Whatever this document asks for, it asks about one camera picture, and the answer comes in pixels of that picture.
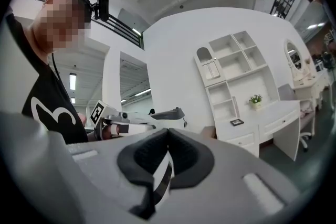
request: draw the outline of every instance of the arched mirror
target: arched mirror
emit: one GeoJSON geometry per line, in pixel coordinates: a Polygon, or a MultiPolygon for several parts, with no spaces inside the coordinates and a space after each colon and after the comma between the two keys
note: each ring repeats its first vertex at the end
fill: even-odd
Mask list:
{"type": "Polygon", "coordinates": [[[288,42],[285,49],[288,54],[287,59],[291,61],[298,70],[302,71],[303,59],[297,47],[293,43],[288,42]]]}

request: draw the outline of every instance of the potted plant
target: potted plant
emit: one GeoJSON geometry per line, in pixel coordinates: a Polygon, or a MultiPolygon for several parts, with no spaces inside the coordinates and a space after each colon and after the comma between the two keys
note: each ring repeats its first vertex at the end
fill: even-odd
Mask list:
{"type": "Polygon", "coordinates": [[[254,108],[255,110],[261,109],[261,95],[260,94],[255,94],[254,96],[252,96],[249,100],[250,105],[252,106],[252,108],[254,108]]]}

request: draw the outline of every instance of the vanity mirror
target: vanity mirror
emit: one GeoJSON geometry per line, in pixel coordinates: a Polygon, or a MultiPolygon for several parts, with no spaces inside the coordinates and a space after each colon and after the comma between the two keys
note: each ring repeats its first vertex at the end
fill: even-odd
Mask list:
{"type": "Polygon", "coordinates": [[[304,84],[306,80],[310,80],[310,58],[303,59],[300,51],[290,40],[285,41],[284,49],[288,60],[288,65],[292,72],[294,86],[304,84]]]}

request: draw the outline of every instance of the white dresser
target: white dresser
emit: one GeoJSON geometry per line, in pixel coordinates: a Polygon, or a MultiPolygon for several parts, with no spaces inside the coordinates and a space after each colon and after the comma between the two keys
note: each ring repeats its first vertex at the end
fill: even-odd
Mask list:
{"type": "MultiPolygon", "coordinates": [[[[307,79],[301,85],[294,87],[295,94],[299,100],[312,100],[313,107],[322,106],[322,92],[325,87],[330,87],[330,79],[327,69],[317,72],[317,75],[307,79]]],[[[329,89],[330,101],[332,101],[332,91],[329,89]]]]}

